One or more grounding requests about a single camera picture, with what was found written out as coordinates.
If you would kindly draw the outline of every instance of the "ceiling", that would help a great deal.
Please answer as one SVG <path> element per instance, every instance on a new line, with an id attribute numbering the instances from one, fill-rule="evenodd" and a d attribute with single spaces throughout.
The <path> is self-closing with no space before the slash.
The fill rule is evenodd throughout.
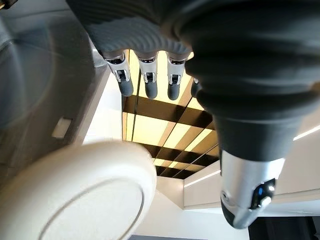
<path id="1" fill-rule="evenodd" d="M 212 116 L 191 96 L 193 78 L 184 72 L 177 100 L 167 95 L 167 55 L 157 56 L 155 99 L 147 98 L 143 77 L 139 86 L 139 62 L 129 56 L 133 95 L 123 103 L 122 139 L 144 146 L 153 158 L 157 175 L 185 179 L 216 162 L 219 157 L 217 133 Z"/>

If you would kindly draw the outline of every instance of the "dark ceiling beam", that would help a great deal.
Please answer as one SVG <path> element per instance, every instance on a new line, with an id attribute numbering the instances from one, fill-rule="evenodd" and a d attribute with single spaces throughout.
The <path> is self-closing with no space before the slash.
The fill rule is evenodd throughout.
<path id="1" fill-rule="evenodd" d="M 138 99 L 138 108 L 136 108 L 136 98 Z M 213 124 L 210 124 L 212 116 L 206 111 L 198 109 L 132 95 L 126 98 L 123 111 L 135 114 L 135 110 L 137 115 L 145 117 L 199 128 L 209 127 L 210 129 L 214 129 Z"/>

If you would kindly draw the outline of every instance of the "white round cap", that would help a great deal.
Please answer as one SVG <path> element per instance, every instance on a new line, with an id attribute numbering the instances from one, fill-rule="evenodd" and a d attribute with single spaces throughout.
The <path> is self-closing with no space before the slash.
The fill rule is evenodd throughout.
<path id="1" fill-rule="evenodd" d="M 156 181 L 150 154 L 137 144 L 63 148 L 1 190 L 1 239 L 127 239 L 147 213 Z"/>

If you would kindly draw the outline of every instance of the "black rubber bellow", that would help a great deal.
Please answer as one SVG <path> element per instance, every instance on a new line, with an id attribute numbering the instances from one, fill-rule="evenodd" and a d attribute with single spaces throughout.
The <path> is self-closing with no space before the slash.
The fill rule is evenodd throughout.
<path id="1" fill-rule="evenodd" d="M 283 158 L 302 117 L 319 104 L 320 2 L 204 1 L 178 6 L 162 29 L 194 57 L 187 74 L 213 114 L 219 146 L 251 161 Z"/>
<path id="2" fill-rule="evenodd" d="M 149 99 L 155 99 L 158 95 L 158 87 L 157 87 L 157 81 L 155 82 L 144 82 L 145 86 L 145 94 Z"/>
<path id="3" fill-rule="evenodd" d="M 120 92 L 125 97 L 130 97 L 134 93 L 134 86 L 132 84 L 132 81 L 121 81 L 118 82 Z"/>
<path id="4" fill-rule="evenodd" d="M 180 84 L 168 84 L 168 97 L 170 100 L 177 100 L 180 93 Z"/>

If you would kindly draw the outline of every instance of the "small white rectangle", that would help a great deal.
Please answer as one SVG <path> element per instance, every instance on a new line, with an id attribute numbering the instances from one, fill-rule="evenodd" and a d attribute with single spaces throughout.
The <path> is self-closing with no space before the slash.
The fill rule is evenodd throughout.
<path id="1" fill-rule="evenodd" d="M 70 124 L 71 119 L 61 117 L 53 130 L 52 137 L 63 139 L 68 131 Z"/>

